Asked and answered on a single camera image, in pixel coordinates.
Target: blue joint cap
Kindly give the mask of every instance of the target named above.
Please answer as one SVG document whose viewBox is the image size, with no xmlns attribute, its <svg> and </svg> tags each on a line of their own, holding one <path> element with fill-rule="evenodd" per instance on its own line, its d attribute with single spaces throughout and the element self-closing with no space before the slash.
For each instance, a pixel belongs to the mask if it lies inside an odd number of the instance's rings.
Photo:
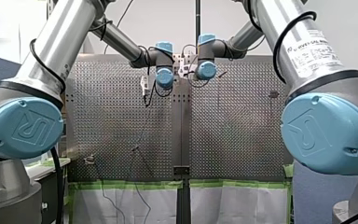
<svg viewBox="0 0 358 224">
<path fill-rule="evenodd" d="M 208 42 L 214 41 L 216 39 L 216 35 L 206 34 L 199 36 L 199 45 L 206 44 Z"/>
<path fill-rule="evenodd" d="M 203 62 L 199 66 L 197 78 L 200 80 L 209 80 L 216 76 L 217 69 L 216 65 L 212 62 Z"/>
<path fill-rule="evenodd" d="M 51 150 L 63 130 L 61 111 L 51 102 L 26 97 L 0 106 L 0 158 L 31 159 Z"/>
<path fill-rule="evenodd" d="M 327 175 L 358 175 L 358 107 L 335 95 L 307 93 L 282 114 L 282 138 L 303 165 Z"/>
<path fill-rule="evenodd" d="M 157 84 L 164 90 L 172 88 L 173 84 L 173 73 L 168 68 L 160 68 L 156 74 Z"/>
<path fill-rule="evenodd" d="M 161 49 L 169 53 L 173 53 L 173 47 L 171 42 L 160 41 L 156 44 L 156 49 Z"/>
</svg>

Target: robotic arm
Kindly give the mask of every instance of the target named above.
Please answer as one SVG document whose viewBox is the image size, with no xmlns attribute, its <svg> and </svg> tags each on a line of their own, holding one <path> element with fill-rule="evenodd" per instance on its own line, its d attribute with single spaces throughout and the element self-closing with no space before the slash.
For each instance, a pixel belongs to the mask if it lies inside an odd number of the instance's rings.
<svg viewBox="0 0 358 224">
<path fill-rule="evenodd" d="M 242 58 L 264 34 L 274 49 L 276 71 L 290 88 L 281 125 L 287 148 L 319 173 L 358 175 L 358 71 L 340 62 L 313 14 L 299 0 L 241 2 L 262 32 L 248 23 L 228 41 L 202 35 L 196 77 L 214 77 L 215 57 Z M 60 1 L 34 42 L 36 57 L 27 57 L 15 77 L 0 83 L 0 158 L 36 157 L 58 141 L 64 81 L 89 28 L 101 25 L 98 19 L 107 4 Z M 172 87 L 170 43 L 142 49 L 110 24 L 104 34 L 99 29 L 94 33 L 129 59 L 131 66 L 156 66 L 159 86 Z"/>
<path fill-rule="evenodd" d="M 341 63 L 314 22 L 316 13 L 300 0 L 241 2 L 253 22 L 228 41 L 202 35 L 196 77 L 213 78 L 214 58 L 243 57 L 264 33 L 275 72 L 290 88 L 281 123 L 286 147 L 318 173 L 358 175 L 358 70 Z"/>
<path fill-rule="evenodd" d="M 31 43 L 18 74 L 0 83 L 0 158 L 30 159 L 53 148 L 63 122 L 61 93 L 90 27 L 100 26 L 105 0 L 62 0 L 42 33 Z M 114 25 L 95 29 L 98 36 L 124 55 L 131 66 L 156 66 L 156 83 L 172 87 L 172 44 L 159 42 L 141 49 Z"/>
</svg>

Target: pegboard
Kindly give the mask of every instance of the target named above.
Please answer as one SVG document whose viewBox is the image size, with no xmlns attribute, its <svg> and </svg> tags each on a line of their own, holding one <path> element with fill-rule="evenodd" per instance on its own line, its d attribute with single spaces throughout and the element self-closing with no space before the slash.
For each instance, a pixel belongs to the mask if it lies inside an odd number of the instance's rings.
<svg viewBox="0 0 358 224">
<path fill-rule="evenodd" d="M 280 131 L 285 87 L 271 57 L 216 61 L 218 74 L 192 90 L 192 178 L 284 180 L 291 163 Z"/>
<path fill-rule="evenodd" d="M 280 132 L 285 89 L 271 61 L 216 60 L 218 74 L 227 72 L 221 78 L 201 89 L 180 79 L 171 97 L 155 95 L 145 108 L 146 69 L 118 55 L 79 56 L 66 93 L 70 181 L 172 180 L 178 164 L 189 165 L 191 178 L 284 180 L 282 166 L 293 159 Z M 132 158 L 135 147 L 142 155 Z M 91 154 L 96 164 L 87 165 Z"/>
<path fill-rule="evenodd" d="M 145 108 L 145 74 L 117 55 L 78 57 L 66 93 L 70 181 L 172 179 L 170 97 Z"/>
</svg>

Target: blue logo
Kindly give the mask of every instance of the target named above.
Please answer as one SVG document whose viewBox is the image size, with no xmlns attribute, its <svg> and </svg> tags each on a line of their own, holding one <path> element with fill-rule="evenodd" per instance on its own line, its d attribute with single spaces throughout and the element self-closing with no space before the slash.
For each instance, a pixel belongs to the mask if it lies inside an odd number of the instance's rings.
<svg viewBox="0 0 358 224">
<path fill-rule="evenodd" d="M 329 147 L 318 121 L 312 116 L 312 109 L 291 120 L 288 126 L 302 156 L 307 157 Z"/>
<path fill-rule="evenodd" d="M 43 146 L 54 125 L 54 119 L 28 110 L 21 116 L 12 139 L 31 145 Z"/>
</svg>

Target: white wall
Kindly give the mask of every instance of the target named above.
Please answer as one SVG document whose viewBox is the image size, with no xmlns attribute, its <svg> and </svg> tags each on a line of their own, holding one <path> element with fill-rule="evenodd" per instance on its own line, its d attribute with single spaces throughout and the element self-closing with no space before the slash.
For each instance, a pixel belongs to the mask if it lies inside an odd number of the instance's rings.
<svg viewBox="0 0 358 224">
<path fill-rule="evenodd" d="M 130 0 L 119 0 L 106 10 L 106 16 L 117 23 Z M 358 0 L 309 0 L 307 8 L 318 13 L 318 24 L 348 67 L 358 68 Z M 174 51 L 195 42 L 194 0 L 134 0 L 120 29 L 133 41 L 146 47 L 156 42 L 173 42 Z M 228 39 L 249 20 L 240 3 L 230 0 L 202 0 L 201 31 Z M 85 52 L 103 53 L 105 44 L 93 34 Z M 267 43 L 252 51 L 253 55 L 270 55 Z"/>
<path fill-rule="evenodd" d="M 46 0 L 0 0 L 0 58 L 22 63 L 46 17 Z"/>
</svg>

